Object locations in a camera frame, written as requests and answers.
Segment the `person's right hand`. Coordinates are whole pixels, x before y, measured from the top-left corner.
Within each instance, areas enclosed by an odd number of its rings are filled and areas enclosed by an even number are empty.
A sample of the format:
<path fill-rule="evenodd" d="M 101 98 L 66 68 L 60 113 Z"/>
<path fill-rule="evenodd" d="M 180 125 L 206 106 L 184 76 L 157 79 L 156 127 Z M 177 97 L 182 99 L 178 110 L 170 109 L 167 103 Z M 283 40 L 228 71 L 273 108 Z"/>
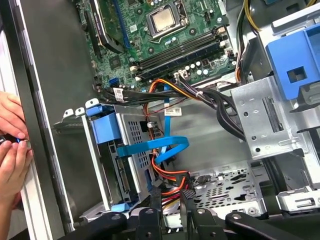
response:
<path fill-rule="evenodd" d="M 0 145 L 0 207 L 13 209 L 33 159 L 28 142 L 4 141 Z"/>

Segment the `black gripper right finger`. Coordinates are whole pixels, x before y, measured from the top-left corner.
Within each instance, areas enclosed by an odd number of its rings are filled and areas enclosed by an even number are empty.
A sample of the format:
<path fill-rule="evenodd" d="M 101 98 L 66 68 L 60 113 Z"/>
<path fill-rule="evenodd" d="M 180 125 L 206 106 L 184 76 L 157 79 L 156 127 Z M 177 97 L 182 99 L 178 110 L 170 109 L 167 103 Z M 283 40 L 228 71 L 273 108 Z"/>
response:
<path fill-rule="evenodd" d="M 299 240 L 300 237 L 268 223 L 234 211 L 225 216 L 224 224 L 207 208 L 197 208 L 195 192 L 180 192 L 181 223 L 187 240 Z"/>

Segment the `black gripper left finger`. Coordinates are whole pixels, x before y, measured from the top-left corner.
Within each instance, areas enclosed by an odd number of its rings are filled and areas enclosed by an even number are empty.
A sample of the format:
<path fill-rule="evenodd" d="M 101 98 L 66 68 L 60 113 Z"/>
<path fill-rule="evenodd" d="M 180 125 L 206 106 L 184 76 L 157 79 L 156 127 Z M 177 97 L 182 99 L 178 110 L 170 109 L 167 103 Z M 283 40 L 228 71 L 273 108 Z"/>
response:
<path fill-rule="evenodd" d="M 62 240 L 161 240 L 162 194 L 158 187 L 150 191 L 150 205 L 136 209 L 127 218 L 120 212 L 108 212 L 61 237 Z"/>

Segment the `person's left hand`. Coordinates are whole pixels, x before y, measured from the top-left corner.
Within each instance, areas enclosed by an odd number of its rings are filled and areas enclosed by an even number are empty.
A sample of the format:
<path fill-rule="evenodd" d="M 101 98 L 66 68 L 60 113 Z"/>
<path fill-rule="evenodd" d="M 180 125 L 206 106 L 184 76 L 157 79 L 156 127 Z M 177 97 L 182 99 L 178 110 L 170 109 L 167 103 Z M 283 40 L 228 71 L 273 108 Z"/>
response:
<path fill-rule="evenodd" d="M 0 133 L 22 140 L 29 139 L 20 98 L 4 91 L 0 92 Z"/>

